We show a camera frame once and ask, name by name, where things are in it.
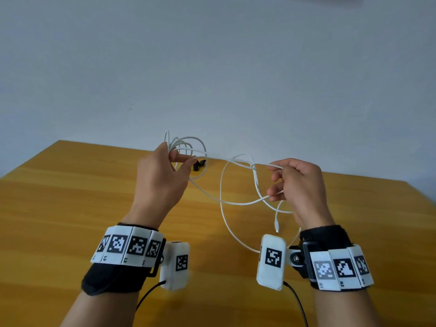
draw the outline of person's left hand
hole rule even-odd
[[[188,186],[191,167],[197,158],[179,154],[162,142],[155,151],[138,162],[135,198],[125,224],[158,229],[170,210],[180,201]],[[183,163],[176,171],[171,162]]]

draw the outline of person's right hand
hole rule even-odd
[[[283,180],[271,186],[267,194],[271,202],[287,200],[293,206],[295,221],[302,230],[335,225],[327,206],[324,178],[318,165],[299,159],[276,160],[266,168],[272,172],[271,180]]]

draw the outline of white usb cable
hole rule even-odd
[[[193,149],[193,148],[192,148],[192,144],[190,144],[190,143],[184,141],[184,140],[186,140],[186,139],[194,139],[194,140],[197,140],[197,141],[200,142],[201,145],[203,146],[204,151]],[[266,195],[266,196],[262,196],[262,194],[260,194],[260,190],[259,190],[259,180],[258,180],[258,178],[257,178],[257,170],[256,170],[256,168],[254,167],[254,165],[268,165],[268,166],[273,166],[273,167],[277,167],[277,168],[280,168],[280,169],[282,169],[282,167],[281,167],[281,166],[278,166],[278,165],[273,165],[273,164],[261,164],[261,163],[255,163],[253,157],[252,157],[250,154],[241,154],[241,155],[237,155],[237,156],[235,156],[235,157],[232,158],[232,159],[227,159],[227,158],[223,158],[223,157],[220,157],[220,156],[217,156],[217,155],[213,155],[213,154],[207,153],[207,152],[206,152],[206,146],[204,145],[203,141],[201,141],[199,138],[194,137],[194,136],[185,136],[185,137],[182,137],[182,138],[180,138],[180,139],[179,139],[178,137],[175,137],[174,139],[172,139],[172,141],[170,141],[170,131],[167,131],[167,132],[165,133],[165,137],[164,137],[163,140],[164,140],[165,142],[167,142],[167,144],[168,144],[168,153],[170,153],[170,151],[172,151],[172,150],[185,150],[185,152],[186,152],[187,155],[188,155],[188,151],[190,151],[190,152],[191,152],[190,155],[192,156],[193,152],[195,151],[195,152],[198,152],[198,153],[204,154],[204,156],[199,156],[199,157],[201,157],[201,158],[206,158],[206,159],[207,159],[207,158],[210,158],[210,157],[214,157],[215,159],[223,159],[223,160],[226,160],[226,161],[227,161],[227,163],[226,163],[226,165],[224,166],[224,168],[223,168],[223,170],[222,170],[222,173],[221,173],[221,179],[220,179],[220,184],[219,184],[219,199],[210,196],[207,192],[205,192],[204,190],[202,190],[202,189],[201,189],[201,188],[200,188],[200,187],[199,187],[199,186],[198,186],[198,185],[193,181],[194,179],[198,179],[198,178],[200,178],[201,176],[204,175],[204,173],[205,173],[206,170],[208,169],[208,163],[206,163],[206,167],[204,168],[203,172],[202,172],[200,175],[195,176],[195,177],[192,177],[192,178],[190,177],[190,178],[189,178],[189,181],[191,181],[191,182],[194,184],[194,186],[196,186],[200,191],[202,191],[202,192],[203,192],[204,194],[206,194],[208,197],[210,197],[211,199],[213,199],[213,200],[215,200],[215,201],[218,201],[218,202],[220,203],[221,214],[222,214],[222,217],[223,217],[223,219],[224,219],[224,223],[225,223],[225,225],[226,225],[228,231],[230,232],[230,234],[235,238],[235,240],[238,241],[240,244],[242,244],[244,247],[246,247],[248,250],[254,251],[255,253],[260,253],[259,250],[255,250],[255,249],[253,249],[253,248],[247,246],[245,243],[243,243],[241,240],[239,240],[239,238],[238,238],[238,237],[237,237],[237,236],[232,232],[232,230],[230,229],[229,225],[227,224],[227,220],[226,220],[226,218],[225,218],[225,216],[224,216],[224,211],[223,211],[222,204],[223,204],[223,203],[226,203],[226,204],[230,204],[230,205],[251,205],[251,204],[254,204],[254,203],[257,203],[257,202],[262,201],[262,202],[265,203],[265,204],[266,204],[270,209],[272,209],[272,210],[275,211],[274,228],[275,228],[275,231],[278,233],[278,232],[279,232],[279,222],[278,222],[278,220],[277,220],[277,214],[278,214],[279,212],[281,212],[281,213],[292,213],[292,212],[291,212],[291,211],[284,211],[284,210],[280,210],[280,209],[279,209],[279,208],[280,208],[280,205],[281,205],[284,201],[280,201],[280,203],[279,203],[279,205],[277,206],[277,208],[274,208],[274,207],[271,206],[268,202],[265,201],[265,199],[268,198],[269,196],[268,196],[268,195]],[[243,156],[243,155],[250,156],[252,162],[248,162],[248,161],[245,161],[245,160],[242,160],[242,159],[237,159],[237,157],[239,157],[239,156]],[[254,185],[255,185],[255,187],[256,187],[256,191],[257,191],[257,193],[258,193],[258,195],[259,195],[259,199],[255,200],[255,201],[253,201],[253,202],[247,202],[247,203],[235,203],[235,202],[227,202],[227,201],[223,201],[223,200],[222,200],[222,178],[223,178],[223,176],[224,176],[225,168],[227,167],[227,165],[228,165],[229,163],[233,163],[233,164],[239,165],[239,166],[241,166],[241,167],[244,167],[244,168],[247,168],[247,169],[250,169],[250,170],[253,171]],[[301,232],[301,228],[298,230],[297,235],[295,236],[295,238],[293,239],[293,241],[291,242],[290,245],[292,245],[292,244],[297,240],[298,235],[300,234],[300,232]]]

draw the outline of hand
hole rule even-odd
[[[141,158],[134,202],[121,222],[158,229],[168,212],[182,198],[188,186],[191,167],[196,161],[196,157],[181,155],[177,150],[168,154],[166,142],[162,142],[147,157]],[[183,164],[176,171],[171,162]]]
[[[277,160],[270,164],[283,167],[279,169],[267,166],[268,170],[273,171],[273,182],[283,179],[268,189],[271,202],[287,200],[293,206],[295,221],[302,230],[335,225],[327,206],[324,178],[318,165],[294,158]]]

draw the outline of white wall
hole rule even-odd
[[[435,55],[436,0],[0,0],[0,175],[169,129],[436,201]]]

